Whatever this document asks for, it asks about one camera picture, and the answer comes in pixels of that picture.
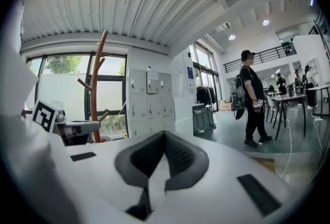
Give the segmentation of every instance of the ceiling light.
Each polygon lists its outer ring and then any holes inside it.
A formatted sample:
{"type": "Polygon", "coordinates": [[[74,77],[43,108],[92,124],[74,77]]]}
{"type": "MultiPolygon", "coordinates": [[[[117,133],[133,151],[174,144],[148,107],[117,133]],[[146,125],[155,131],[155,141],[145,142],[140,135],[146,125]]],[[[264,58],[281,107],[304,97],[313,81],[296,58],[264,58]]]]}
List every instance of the ceiling light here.
{"type": "Polygon", "coordinates": [[[264,26],[267,26],[267,25],[269,24],[269,20],[264,20],[264,21],[262,22],[262,24],[263,24],[264,26]]]}
{"type": "Polygon", "coordinates": [[[310,0],[310,5],[312,6],[314,4],[314,0],[310,0]]]}

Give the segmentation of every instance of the railing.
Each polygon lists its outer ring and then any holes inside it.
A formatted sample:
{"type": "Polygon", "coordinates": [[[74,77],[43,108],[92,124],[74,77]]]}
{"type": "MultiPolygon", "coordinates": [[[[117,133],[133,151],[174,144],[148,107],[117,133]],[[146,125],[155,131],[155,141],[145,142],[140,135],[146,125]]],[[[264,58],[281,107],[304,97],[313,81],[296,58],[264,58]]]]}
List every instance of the railing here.
{"type": "MultiPolygon", "coordinates": [[[[293,44],[285,42],[282,44],[282,46],[256,53],[256,55],[254,56],[253,64],[257,65],[259,63],[280,59],[294,54],[297,54],[297,52],[295,51],[293,44]]],[[[238,59],[235,61],[228,62],[224,64],[224,66],[226,69],[226,73],[238,71],[242,66],[242,61],[241,59],[238,59]]]]}

